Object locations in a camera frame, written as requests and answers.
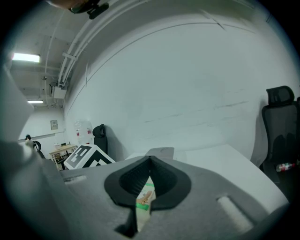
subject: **chair backrest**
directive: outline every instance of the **chair backrest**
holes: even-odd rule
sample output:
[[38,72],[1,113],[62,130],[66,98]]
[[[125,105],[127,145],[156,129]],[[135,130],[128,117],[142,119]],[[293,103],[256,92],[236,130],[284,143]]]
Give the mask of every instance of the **chair backrest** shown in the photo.
[[300,108],[293,91],[287,87],[267,89],[269,105],[262,118],[268,137],[267,161],[274,164],[294,163],[298,157]]
[[95,127],[93,129],[93,135],[95,137],[94,144],[97,145],[103,152],[108,154],[108,142],[107,142],[104,124]]

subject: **white wall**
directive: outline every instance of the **white wall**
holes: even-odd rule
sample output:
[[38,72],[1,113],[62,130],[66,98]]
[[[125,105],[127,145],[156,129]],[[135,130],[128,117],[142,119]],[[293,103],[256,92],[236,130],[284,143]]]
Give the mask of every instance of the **white wall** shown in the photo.
[[199,6],[207,15],[154,3],[113,21],[81,56],[64,106],[70,140],[74,121],[85,118],[106,124],[117,161],[153,147],[227,143],[259,165],[267,153],[265,90],[288,85],[299,96],[295,60],[266,22],[243,19],[231,5]]
[[[51,130],[50,121],[57,120],[58,130]],[[59,108],[36,107],[27,120],[18,142],[24,144],[25,136],[29,134],[34,141],[42,145],[42,153],[46,158],[51,158],[49,152],[54,150],[54,143],[68,142],[64,134],[63,113]]]

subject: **ceiling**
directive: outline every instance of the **ceiling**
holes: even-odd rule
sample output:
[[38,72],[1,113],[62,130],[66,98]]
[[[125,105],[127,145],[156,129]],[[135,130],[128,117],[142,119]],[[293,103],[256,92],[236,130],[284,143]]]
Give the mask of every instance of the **ceiling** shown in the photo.
[[16,27],[10,39],[15,53],[29,53],[40,55],[40,62],[13,61],[11,74],[17,86],[28,100],[43,100],[45,106],[45,62],[53,30],[60,16],[63,15],[49,53],[47,65],[47,95],[48,105],[53,106],[54,99],[50,97],[51,82],[57,82],[60,66],[63,61],[62,53],[66,52],[74,37],[88,20],[87,14],[73,13],[55,8],[42,1],[37,8]]

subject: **desk leg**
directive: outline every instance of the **desk leg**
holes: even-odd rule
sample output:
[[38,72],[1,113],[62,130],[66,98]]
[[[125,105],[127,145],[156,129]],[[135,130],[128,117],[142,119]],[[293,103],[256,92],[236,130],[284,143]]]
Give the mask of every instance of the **desk leg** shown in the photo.
[[53,162],[55,162],[55,164],[56,164],[56,167],[58,168],[58,164],[57,164],[57,162],[56,162],[56,159],[55,159],[55,156],[54,156],[54,154],[52,154],[52,155],[51,155],[51,157],[52,157],[52,161],[53,161]]

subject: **plastic bottle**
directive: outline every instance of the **plastic bottle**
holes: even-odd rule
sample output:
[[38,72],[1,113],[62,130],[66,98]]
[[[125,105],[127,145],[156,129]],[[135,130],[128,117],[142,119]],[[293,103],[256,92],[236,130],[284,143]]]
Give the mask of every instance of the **plastic bottle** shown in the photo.
[[293,163],[293,164],[291,164],[291,163],[278,164],[276,166],[276,171],[277,172],[287,171],[287,170],[290,170],[292,167],[295,167],[295,166],[296,166],[295,163]]
[[86,120],[77,120],[74,128],[79,144],[93,143],[92,125]]

